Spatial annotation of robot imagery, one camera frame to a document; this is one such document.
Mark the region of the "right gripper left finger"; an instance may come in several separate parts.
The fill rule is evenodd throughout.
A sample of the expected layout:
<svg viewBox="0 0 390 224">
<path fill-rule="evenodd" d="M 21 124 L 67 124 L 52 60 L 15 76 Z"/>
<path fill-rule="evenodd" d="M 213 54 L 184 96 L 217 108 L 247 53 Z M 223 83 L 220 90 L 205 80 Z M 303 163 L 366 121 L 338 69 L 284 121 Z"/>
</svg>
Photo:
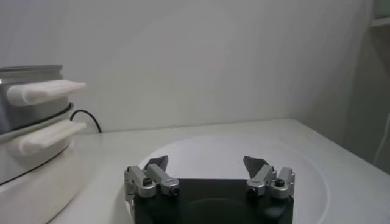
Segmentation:
<svg viewBox="0 0 390 224">
<path fill-rule="evenodd" d="M 124 171 L 125 200 L 130 203 L 135 196 L 152 198 L 157 194 L 157 188 L 163 195 L 175 197 L 180 193 L 179 180 L 166 173 L 168 155 L 150 159 L 141 169 L 129 166 Z"/>
</svg>

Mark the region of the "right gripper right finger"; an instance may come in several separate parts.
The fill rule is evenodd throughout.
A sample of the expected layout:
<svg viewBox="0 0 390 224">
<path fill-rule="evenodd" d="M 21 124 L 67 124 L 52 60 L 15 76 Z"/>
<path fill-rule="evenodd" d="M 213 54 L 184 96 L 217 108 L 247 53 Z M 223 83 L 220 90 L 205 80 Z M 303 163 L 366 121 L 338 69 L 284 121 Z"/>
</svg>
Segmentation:
<svg viewBox="0 0 390 224">
<path fill-rule="evenodd" d="M 243 163 L 250 178 L 246 181 L 247 195 L 250 198 L 269 194 L 277 200 L 293 198 L 295 173 L 289 167 L 282 167 L 279 173 L 264 159 L 244 156 Z"/>
</svg>

